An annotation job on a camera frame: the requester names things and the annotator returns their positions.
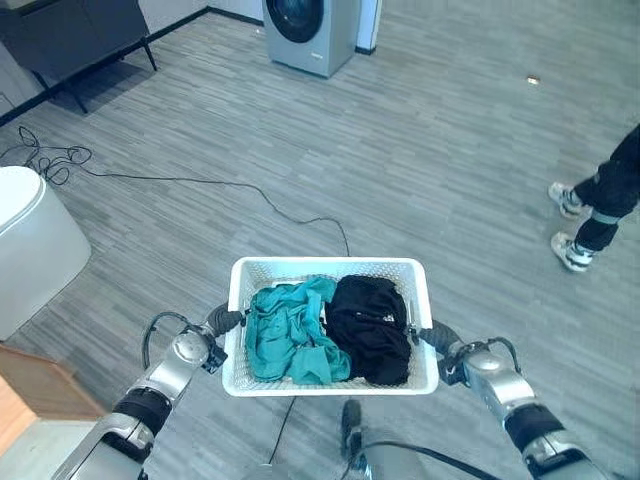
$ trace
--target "plastic basket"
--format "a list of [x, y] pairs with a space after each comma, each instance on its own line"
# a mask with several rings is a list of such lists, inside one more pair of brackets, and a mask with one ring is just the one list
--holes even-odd
[[[416, 328], [430, 328], [431, 310], [424, 268], [409, 258], [358, 257], [245, 257], [231, 270], [229, 310], [249, 308], [253, 295], [274, 283], [299, 282], [312, 276], [339, 280], [346, 275], [383, 277], [396, 284], [407, 306], [407, 321]], [[246, 329], [237, 326], [227, 333], [224, 349], [229, 358], [224, 363], [222, 382], [225, 390], [238, 397], [290, 395], [424, 395], [438, 385], [436, 354], [425, 342], [410, 341], [412, 352], [409, 379], [398, 386], [371, 385], [363, 378], [330, 385], [296, 385], [290, 379], [277, 382], [257, 381], [252, 373], [245, 348]]]

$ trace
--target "shoe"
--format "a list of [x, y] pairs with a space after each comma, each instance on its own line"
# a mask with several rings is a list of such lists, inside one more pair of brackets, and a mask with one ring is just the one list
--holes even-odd
[[364, 471], [367, 461], [360, 452], [362, 447], [362, 409], [357, 400], [348, 400], [342, 407], [342, 442], [340, 453], [352, 470]]
[[567, 269], [572, 272], [586, 272], [593, 255], [593, 250], [587, 250], [577, 245], [573, 239], [564, 232], [556, 233], [551, 239], [553, 253], [562, 261]]
[[554, 182], [549, 186], [549, 198], [560, 207], [560, 214], [569, 219], [575, 219], [580, 216], [584, 210], [584, 205], [580, 199], [571, 194], [573, 187], [562, 183]]

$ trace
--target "black cloth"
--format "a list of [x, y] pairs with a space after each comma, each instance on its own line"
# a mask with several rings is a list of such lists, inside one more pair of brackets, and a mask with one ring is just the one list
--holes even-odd
[[[633, 211], [640, 195], [640, 125], [636, 126], [611, 154], [598, 173], [574, 187], [585, 205], [611, 217]], [[618, 230], [613, 223], [590, 218], [578, 230], [576, 243], [600, 251], [611, 243]]]
[[351, 357], [351, 378], [399, 385], [409, 377], [407, 309], [386, 278], [349, 275], [325, 305], [327, 336]]

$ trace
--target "laminate flooring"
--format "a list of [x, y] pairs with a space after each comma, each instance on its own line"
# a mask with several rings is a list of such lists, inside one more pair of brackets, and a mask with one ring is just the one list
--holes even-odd
[[[78, 85], [91, 113], [61, 93], [3, 127], [0, 146], [25, 125], [43, 144], [90, 147], [94, 171], [253, 182], [291, 215], [340, 219], [353, 255], [418, 259], [436, 318], [467, 340], [510, 338], [593, 458], [640, 478], [638, 214], [572, 275], [549, 239], [579, 222], [546, 197], [552, 181], [591, 175], [639, 120], [638, 3], [424, 3], [385, 0], [375, 54], [330, 80], [271, 63], [262, 28], [205, 15], [152, 44], [157, 73], [134, 52]], [[252, 191], [79, 171], [56, 191], [93, 256], [7, 343], [62, 362], [107, 407], [142, 372], [149, 319], [203, 319], [238, 258], [345, 253], [334, 226], [292, 225]], [[293, 478], [342, 471], [344, 400], [296, 402], [276, 456]], [[242, 478], [269, 458], [288, 402], [232, 398], [202, 372], [157, 439], [150, 478]], [[362, 402], [372, 426], [528, 478], [464, 387]], [[424, 461], [434, 479], [468, 478]]]

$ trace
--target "white sneaker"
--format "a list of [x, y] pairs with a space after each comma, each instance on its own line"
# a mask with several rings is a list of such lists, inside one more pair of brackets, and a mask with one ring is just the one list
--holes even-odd
[[572, 272], [579, 273], [587, 271], [595, 254], [592, 250], [576, 245], [573, 239], [564, 232], [558, 232], [551, 238], [551, 249], [565, 267]]
[[569, 219], [579, 217], [585, 208], [579, 198], [571, 195], [572, 190], [573, 187], [558, 182], [552, 183], [547, 190], [549, 198], [560, 207], [560, 214]]

